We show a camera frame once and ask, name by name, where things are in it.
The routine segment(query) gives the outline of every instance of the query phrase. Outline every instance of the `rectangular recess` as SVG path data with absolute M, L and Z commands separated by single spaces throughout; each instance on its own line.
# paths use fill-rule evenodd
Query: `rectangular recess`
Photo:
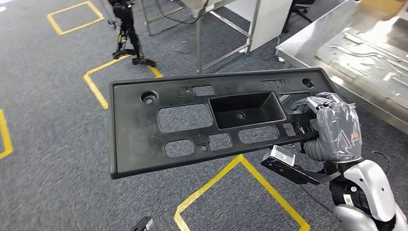
M 210 110 L 203 103 L 162 108 L 158 115 L 162 132 L 206 128 L 213 124 Z
M 217 97 L 210 104 L 220 129 L 286 119 L 273 92 Z

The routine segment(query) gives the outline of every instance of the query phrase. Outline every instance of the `black object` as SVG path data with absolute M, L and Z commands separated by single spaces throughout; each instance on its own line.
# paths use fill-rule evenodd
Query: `black object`
M 338 165 L 329 162 L 319 172 L 306 171 L 298 165 L 292 167 L 274 158 L 267 158 L 261 164 L 295 184 L 325 184 L 341 175 Z
M 193 88 L 198 86 L 211 86 L 214 95 L 197 96 Z M 310 120 L 316 115 L 289 115 L 279 98 L 303 92 L 310 95 L 335 92 L 321 68 L 116 81 L 109 89 L 113 179 L 315 139 L 319 134 L 312 129 L 304 130 L 304 134 L 287 135 L 284 124 L 310 127 Z M 161 109 L 192 104 L 205 104 L 210 109 L 212 125 L 161 131 L 158 118 Z M 279 137 L 256 143 L 240 140 L 241 130 L 264 126 L 275 126 Z M 212 151 L 209 136 L 222 133 L 229 134 L 232 147 Z M 166 155 L 167 143 L 186 139 L 194 145 L 193 154 L 175 158 Z
M 146 231 L 149 230 L 150 226 L 153 223 L 152 217 L 142 217 L 139 222 L 132 227 L 130 231 Z
M 364 213 L 371 216 L 366 194 L 354 182 L 338 178 L 330 182 L 329 189 L 335 205 L 349 204 L 350 201 L 345 201 L 344 195 L 350 195 L 354 207 L 361 209 Z
M 289 9 L 288 16 L 286 17 L 286 22 L 285 25 L 283 26 L 283 33 L 288 33 L 289 32 L 289 19 L 291 18 L 292 13 L 296 13 L 309 23 L 312 23 L 313 21 L 306 15 L 308 11 L 308 6 L 313 3 L 315 3 L 316 0 L 293 0 L 291 4 L 291 8 Z

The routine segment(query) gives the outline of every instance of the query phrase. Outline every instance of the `rectangular cutout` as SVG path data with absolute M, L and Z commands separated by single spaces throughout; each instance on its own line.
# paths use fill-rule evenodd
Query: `rectangular cutout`
M 276 90 L 278 88 L 281 88 L 284 85 L 288 85 L 288 83 L 284 79 L 262 81 L 262 83 L 265 86 L 265 90 Z
M 238 132 L 240 140 L 244 144 L 272 141 L 279 138 L 279 131 L 275 126 L 245 129 Z
M 281 105 L 282 105 L 284 111 L 286 112 L 286 114 L 295 115 L 295 114 L 302 114 L 303 109 L 305 107 L 307 107 L 307 106 L 299 108 L 299 110 L 292 111 L 290 109 L 291 105 L 294 102 L 298 101 L 298 100 L 301 100 L 303 98 L 307 98 L 307 97 L 310 97 L 310 96 L 311 95 L 309 93 L 304 92 L 304 93 L 289 94 L 289 95 L 284 95 L 284 96 L 281 95 L 279 98 L 280 98 Z
M 220 129 L 286 119 L 273 92 L 212 98 L 210 103 Z
M 165 146 L 165 152 L 171 158 L 191 155 L 194 153 L 194 144 L 191 140 L 168 142 Z
M 213 124 L 210 110 L 203 103 L 162 108 L 158 115 L 162 132 L 206 128 Z
M 210 149 L 212 151 L 232 148 L 231 137 L 228 133 L 221 133 L 210 136 Z
M 193 87 L 192 90 L 197 96 L 209 96 L 214 95 L 214 89 L 212 86 L 202 86 L 202 87 Z
M 286 135 L 288 135 L 289 137 L 296 135 L 296 133 L 295 133 L 295 131 L 293 129 L 293 125 L 291 123 L 283 124 L 283 127 L 285 128 Z

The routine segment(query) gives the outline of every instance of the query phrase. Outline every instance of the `office chair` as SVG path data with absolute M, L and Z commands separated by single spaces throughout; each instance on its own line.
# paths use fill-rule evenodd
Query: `office chair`
M 306 21 L 312 23 L 313 21 L 306 15 L 309 5 L 315 3 L 316 0 L 293 0 L 291 8 L 288 13 L 288 17 L 286 18 L 285 26 L 283 26 L 283 33 L 289 32 L 289 19 L 292 13 L 296 13 L 300 17 L 304 18 Z

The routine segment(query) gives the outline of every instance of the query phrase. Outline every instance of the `black plastic panel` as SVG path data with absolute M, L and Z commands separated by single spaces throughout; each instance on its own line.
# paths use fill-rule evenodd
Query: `black plastic panel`
M 211 86 L 214 94 L 198 96 L 193 90 Z M 190 165 L 225 156 L 314 139 L 318 133 L 313 113 L 287 113 L 280 100 L 288 94 L 335 92 L 322 69 L 291 69 L 194 77 L 141 79 L 110 85 L 111 177 L 121 178 L 166 168 Z M 164 132 L 159 111 L 163 108 L 204 104 L 212 117 L 205 128 Z M 290 123 L 295 134 L 288 134 Z M 243 143 L 241 130 L 270 126 L 277 139 Z M 229 135 L 227 148 L 211 150 L 210 136 Z M 169 157 L 166 144 L 190 140 L 190 155 Z

